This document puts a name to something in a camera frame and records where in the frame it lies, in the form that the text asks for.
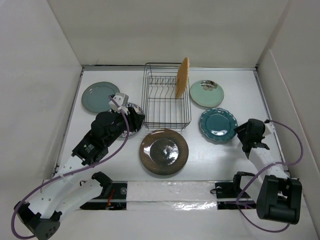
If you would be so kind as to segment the blue floral white plate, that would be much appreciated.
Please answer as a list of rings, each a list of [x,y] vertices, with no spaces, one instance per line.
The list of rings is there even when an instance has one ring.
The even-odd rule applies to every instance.
[[[135,109],[138,114],[145,115],[143,113],[142,109],[134,103],[128,102],[126,107],[128,109]],[[127,134],[129,136],[132,136],[138,132],[138,131],[137,132],[130,132],[130,129],[128,131],[125,120],[124,120],[121,113],[114,112],[111,109],[108,111],[108,113],[110,113],[110,115],[109,115],[110,125],[106,128],[107,134],[110,134],[110,135],[118,134],[119,137],[124,138],[127,136]]]

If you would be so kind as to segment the dark teal scalloped plate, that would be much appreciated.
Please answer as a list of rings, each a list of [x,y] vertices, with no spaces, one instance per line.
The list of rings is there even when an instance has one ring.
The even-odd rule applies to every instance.
[[[236,135],[238,121],[234,115],[224,108],[210,108],[199,118],[202,133],[215,142],[228,142]]]

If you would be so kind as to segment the grey-blue round plate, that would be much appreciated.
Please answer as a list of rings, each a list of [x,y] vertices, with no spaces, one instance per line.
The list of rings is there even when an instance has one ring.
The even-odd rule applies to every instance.
[[[81,103],[91,113],[107,112],[111,109],[109,96],[119,92],[119,88],[111,82],[96,82],[83,92]]]

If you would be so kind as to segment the brown speckled round plate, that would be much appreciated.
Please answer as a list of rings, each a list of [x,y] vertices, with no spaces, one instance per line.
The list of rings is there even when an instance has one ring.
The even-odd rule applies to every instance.
[[[149,133],[139,147],[143,166],[153,174],[169,176],[178,173],[189,157],[187,141],[171,129],[158,129]]]

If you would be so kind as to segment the square bamboo plate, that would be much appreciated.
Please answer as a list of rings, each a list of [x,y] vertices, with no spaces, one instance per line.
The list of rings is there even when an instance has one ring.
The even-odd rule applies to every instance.
[[[175,98],[180,98],[185,92],[189,82],[190,59],[185,57],[180,64],[176,75],[176,91]]]

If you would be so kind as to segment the mint green flower plate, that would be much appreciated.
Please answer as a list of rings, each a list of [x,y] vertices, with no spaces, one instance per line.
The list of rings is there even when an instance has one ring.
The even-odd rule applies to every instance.
[[[199,80],[190,88],[190,96],[202,107],[213,108],[224,100],[223,88],[213,80]]]

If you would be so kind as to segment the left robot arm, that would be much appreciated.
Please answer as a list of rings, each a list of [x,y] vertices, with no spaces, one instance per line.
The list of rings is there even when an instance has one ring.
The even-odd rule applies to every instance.
[[[91,173],[90,170],[113,158],[125,145],[121,144],[112,154],[108,154],[109,147],[123,132],[139,130],[144,119],[145,115],[137,113],[133,107],[99,113],[65,165],[52,179],[37,186],[15,205],[12,233],[24,239],[15,229],[15,219],[19,218],[32,233],[31,238],[48,240],[59,229],[61,217],[68,212],[95,197],[107,198],[113,181],[101,171]]]

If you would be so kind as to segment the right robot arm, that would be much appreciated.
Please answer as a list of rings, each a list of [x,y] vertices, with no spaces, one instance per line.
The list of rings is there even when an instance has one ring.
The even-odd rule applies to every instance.
[[[231,191],[238,199],[248,194],[261,220],[296,225],[300,220],[302,183],[282,170],[284,162],[275,161],[268,145],[262,142],[266,135],[274,132],[274,123],[250,118],[235,128],[242,151],[258,172],[237,172]]]

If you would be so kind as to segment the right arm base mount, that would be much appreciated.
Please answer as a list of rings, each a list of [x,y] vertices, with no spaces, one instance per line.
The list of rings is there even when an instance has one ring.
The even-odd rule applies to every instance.
[[[240,188],[236,188],[231,181],[218,181],[214,184],[214,188],[210,190],[210,193],[215,195],[217,201],[218,210],[251,210],[256,209],[256,202],[252,200],[249,192],[257,197],[260,192],[262,184],[260,182],[254,182],[240,197],[238,203],[236,203],[237,197],[241,192]]]

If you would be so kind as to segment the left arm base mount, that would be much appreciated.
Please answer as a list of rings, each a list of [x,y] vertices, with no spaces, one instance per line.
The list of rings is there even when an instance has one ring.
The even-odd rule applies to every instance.
[[[116,181],[112,184],[111,190],[107,195],[101,194],[100,196],[91,199],[82,206],[81,210],[107,210],[118,211],[127,209],[127,193],[128,183],[125,181]]]

